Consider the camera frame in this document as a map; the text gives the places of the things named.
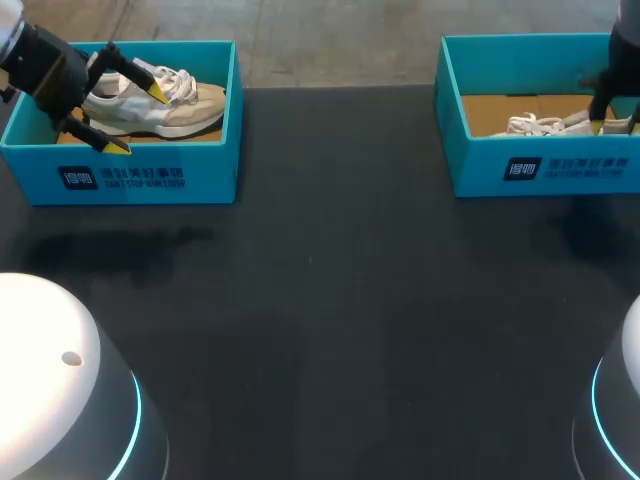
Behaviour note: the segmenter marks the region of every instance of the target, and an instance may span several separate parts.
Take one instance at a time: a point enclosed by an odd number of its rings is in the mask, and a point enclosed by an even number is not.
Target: shoe box
[[[640,192],[640,136],[492,137],[511,116],[585,110],[581,79],[608,62],[609,34],[444,37],[434,87],[440,135],[458,197]],[[635,99],[616,99],[626,118]]]
[[[89,54],[104,43],[74,45]],[[226,88],[220,130],[181,141],[124,137],[131,155],[102,154],[58,135],[22,94],[0,150],[32,205],[232,203],[240,157],[242,80],[234,42],[119,42],[123,55],[185,69]]]

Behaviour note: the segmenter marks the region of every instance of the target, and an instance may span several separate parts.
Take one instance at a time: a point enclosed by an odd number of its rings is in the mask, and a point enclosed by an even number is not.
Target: shoelace
[[[158,78],[160,88],[164,90],[167,84],[171,84],[165,95],[171,102],[188,102],[196,98],[198,93],[196,79],[189,75],[186,70],[175,71],[169,67],[158,66],[155,68],[154,76]]]
[[[539,118],[533,113],[525,112],[529,117],[511,117],[507,127],[507,133],[515,133],[525,136],[557,135],[564,128],[561,118]]]

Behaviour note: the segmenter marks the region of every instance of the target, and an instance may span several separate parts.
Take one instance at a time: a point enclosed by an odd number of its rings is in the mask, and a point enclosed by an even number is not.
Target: beige sneaker
[[[169,103],[163,105],[119,73],[105,73],[82,105],[92,127],[109,135],[178,139],[207,130],[224,115],[224,88],[197,83],[186,70],[134,62],[153,74]]]

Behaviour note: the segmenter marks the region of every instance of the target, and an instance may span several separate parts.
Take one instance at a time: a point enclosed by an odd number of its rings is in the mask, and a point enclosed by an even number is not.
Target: printed logo
[[[540,157],[513,157],[507,164],[504,180],[533,180],[540,169]]]
[[[58,167],[62,183],[68,190],[97,190],[98,184],[89,167]]]

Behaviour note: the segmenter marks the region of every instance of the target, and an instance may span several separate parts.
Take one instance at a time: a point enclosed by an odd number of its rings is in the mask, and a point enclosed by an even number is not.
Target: blue light ring
[[[138,381],[136,380],[136,376],[131,372],[131,376],[133,377],[133,383],[136,386],[136,399],[138,401],[138,411],[136,413],[136,424],[133,427],[133,434],[131,434],[131,440],[129,440],[129,445],[127,445],[127,449],[124,451],[124,455],[122,459],[116,466],[115,470],[107,480],[116,480],[120,472],[124,469],[124,466],[127,464],[129,457],[131,456],[131,452],[133,451],[133,447],[136,444],[136,440],[138,439],[138,433],[140,432],[140,423],[142,421],[142,397],[140,395],[140,387],[138,386]]]
[[[631,470],[629,465],[627,465],[625,461],[622,460],[622,457],[618,455],[618,452],[616,452],[616,450],[613,448],[613,445],[611,445],[611,442],[607,438],[607,435],[604,433],[604,429],[600,424],[600,417],[598,417],[598,410],[596,409],[596,378],[598,377],[598,370],[600,370],[601,364],[602,364],[602,359],[600,360],[600,363],[598,363],[598,366],[596,367],[596,373],[593,374],[593,382],[591,382],[591,408],[593,409],[593,418],[596,420],[596,425],[598,426],[598,431],[600,432],[600,436],[602,437],[604,444],[607,446],[607,448],[611,452],[611,455],[613,455],[613,458],[617,460],[620,466],[624,469],[625,472],[627,472],[631,476],[631,478],[633,478],[633,480],[640,480],[640,477],[638,477],[638,475],[636,475],[633,472],[633,470]]]

